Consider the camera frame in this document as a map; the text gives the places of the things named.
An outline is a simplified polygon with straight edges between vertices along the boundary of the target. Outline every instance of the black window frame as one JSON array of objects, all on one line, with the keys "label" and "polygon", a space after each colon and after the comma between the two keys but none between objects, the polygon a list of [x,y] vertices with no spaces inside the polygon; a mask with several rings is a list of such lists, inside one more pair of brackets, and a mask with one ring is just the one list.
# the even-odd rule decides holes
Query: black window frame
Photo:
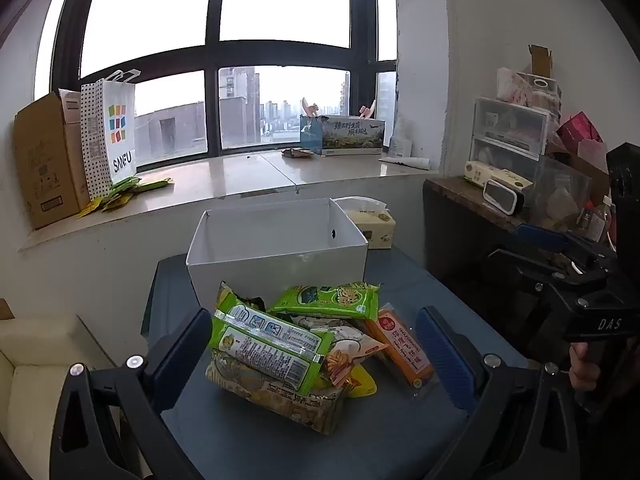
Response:
[{"label": "black window frame", "polygon": [[377,0],[350,0],[350,47],[284,40],[220,41],[222,0],[209,0],[205,44],[167,50],[105,67],[80,77],[82,45],[92,0],[65,0],[58,21],[50,72],[50,88],[79,91],[83,84],[107,77],[115,70],[135,68],[142,83],[187,72],[204,72],[207,151],[195,155],[168,158],[138,167],[154,170],[182,162],[220,155],[279,149],[298,143],[273,143],[222,148],[218,70],[240,66],[308,66],[350,72],[350,114],[376,97],[376,78],[381,72],[394,72],[396,60],[378,61]]}]

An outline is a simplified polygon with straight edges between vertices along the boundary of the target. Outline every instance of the window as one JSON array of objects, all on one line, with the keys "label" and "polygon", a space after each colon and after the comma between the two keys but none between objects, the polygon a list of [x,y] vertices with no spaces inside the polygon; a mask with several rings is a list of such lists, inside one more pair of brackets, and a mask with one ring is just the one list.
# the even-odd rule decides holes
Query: window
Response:
[{"label": "window", "polygon": [[220,40],[291,40],[348,47],[349,0],[222,0]]},{"label": "window", "polygon": [[302,98],[320,113],[342,113],[349,73],[306,66],[222,68],[219,96],[223,149],[300,142]]},{"label": "window", "polygon": [[136,163],[207,153],[204,74],[191,72],[136,85]]},{"label": "window", "polygon": [[378,0],[378,60],[398,56],[396,0]]},{"label": "window", "polygon": [[385,121],[385,146],[394,132],[395,117],[396,72],[382,72],[376,83],[376,118]]},{"label": "window", "polygon": [[80,75],[127,59],[204,44],[208,0],[92,0]]},{"label": "window", "polygon": [[40,99],[49,93],[51,59],[53,56],[53,42],[56,39],[58,18],[62,12],[65,0],[51,0],[47,17],[42,28],[40,45],[38,46],[38,59],[36,60],[36,81],[34,87],[34,99]]},{"label": "window", "polygon": [[396,0],[65,0],[51,12],[52,88],[140,70],[140,171],[296,145],[303,97],[323,114],[377,98],[390,134]]}]

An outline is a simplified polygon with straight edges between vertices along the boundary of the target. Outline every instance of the white sofa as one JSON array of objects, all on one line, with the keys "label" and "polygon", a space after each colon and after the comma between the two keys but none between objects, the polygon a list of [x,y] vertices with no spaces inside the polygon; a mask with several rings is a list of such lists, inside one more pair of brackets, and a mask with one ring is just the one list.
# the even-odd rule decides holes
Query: white sofa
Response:
[{"label": "white sofa", "polygon": [[58,400],[77,362],[113,366],[77,316],[0,320],[0,432],[33,480],[49,479]]}]

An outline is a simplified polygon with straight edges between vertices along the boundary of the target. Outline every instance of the snack packet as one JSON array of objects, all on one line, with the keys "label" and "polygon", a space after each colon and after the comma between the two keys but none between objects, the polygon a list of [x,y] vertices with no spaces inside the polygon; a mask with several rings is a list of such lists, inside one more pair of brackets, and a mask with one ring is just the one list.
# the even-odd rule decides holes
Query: snack packet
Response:
[{"label": "snack packet", "polygon": [[206,377],[239,397],[327,435],[334,430],[352,388],[350,384],[336,388],[328,381],[316,381],[308,396],[300,396],[286,384],[216,349]]},{"label": "snack packet", "polygon": [[340,286],[293,286],[269,312],[375,321],[378,318],[378,289],[378,286],[363,282]]},{"label": "snack packet", "polygon": [[294,316],[291,319],[296,325],[313,332],[322,331],[334,334],[334,341],[322,365],[322,373],[334,386],[341,386],[353,367],[362,362],[364,358],[387,347],[386,344],[376,341],[342,319],[319,319],[303,316]]},{"label": "snack packet", "polygon": [[333,339],[312,333],[246,306],[224,282],[220,285],[209,345],[306,396]]},{"label": "snack packet", "polygon": [[367,372],[362,365],[353,367],[344,384],[350,384],[352,386],[352,389],[347,393],[347,397],[351,399],[367,397],[373,395],[378,390],[376,381],[373,380],[373,377],[369,375],[369,372]]},{"label": "snack packet", "polygon": [[414,388],[421,388],[424,381],[433,376],[433,365],[390,304],[378,312],[376,321],[364,322],[366,332],[382,342],[388,343],[384,353],[397,366]]}]

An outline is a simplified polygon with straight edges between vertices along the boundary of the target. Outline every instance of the gray table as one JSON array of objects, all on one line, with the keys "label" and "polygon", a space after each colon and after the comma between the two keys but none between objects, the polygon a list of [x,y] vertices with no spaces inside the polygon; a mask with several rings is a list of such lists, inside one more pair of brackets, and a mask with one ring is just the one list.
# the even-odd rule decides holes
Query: gray table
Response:
[{"label": "gray table", "polygon": [[[158,263],[143,323],[150,345],[198,306],[184,262],[182,254]],[[381,304],[393,304],[408,325],[421,307],[432,304],[480,353],[527,366],[522,355],[398,249],[369,251],[365,280],[383,284]],[[174,409],[162,416],[196,468],[211,480],[414,480],[433,466],[466,417],[441,385],[413,399],[380,362],[370,359],[365,368],[378,392],[347,399],[336,430],[324,436],[212,384],[205,377],[209,361],[205,352]]]}]

